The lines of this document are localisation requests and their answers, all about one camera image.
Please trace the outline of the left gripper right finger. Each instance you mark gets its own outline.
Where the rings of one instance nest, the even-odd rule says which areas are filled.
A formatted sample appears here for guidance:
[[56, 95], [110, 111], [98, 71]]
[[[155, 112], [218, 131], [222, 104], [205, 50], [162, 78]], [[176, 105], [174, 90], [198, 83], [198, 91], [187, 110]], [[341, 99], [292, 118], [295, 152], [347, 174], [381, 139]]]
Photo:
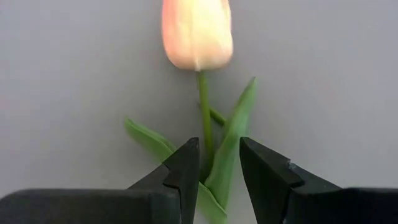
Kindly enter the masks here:
[[291, 163], [251, 138], [239, 156], [257, 224], [331, 224], [342, 188]]

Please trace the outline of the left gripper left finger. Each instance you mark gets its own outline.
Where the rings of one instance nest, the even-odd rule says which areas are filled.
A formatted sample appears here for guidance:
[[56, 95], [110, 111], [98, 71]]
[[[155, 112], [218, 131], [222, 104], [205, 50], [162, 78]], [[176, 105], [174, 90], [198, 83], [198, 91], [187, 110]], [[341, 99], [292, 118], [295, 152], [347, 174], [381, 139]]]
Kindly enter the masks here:
[[150, 174], [129, 187], [133, 224], [193, 224], [199, 179], [199, 140], [190, 138]]

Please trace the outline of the cream artificial tulip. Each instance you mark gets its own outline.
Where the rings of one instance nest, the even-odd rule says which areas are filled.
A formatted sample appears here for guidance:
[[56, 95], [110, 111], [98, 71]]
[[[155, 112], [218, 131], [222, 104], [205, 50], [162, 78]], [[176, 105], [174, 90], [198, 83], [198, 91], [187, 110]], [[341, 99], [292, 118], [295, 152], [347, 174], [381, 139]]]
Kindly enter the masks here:
[[205, 73], [223, 68], [233, 55], [229, 0], [162, 0], [162, 41], [167, 58], [196, 73], [205, 155], [198, 204], [209, 224], [227, 224], [227, 206], [239, 139], [245, 136], [256, 79], [246, 85], [227, 119], [210, 107]]

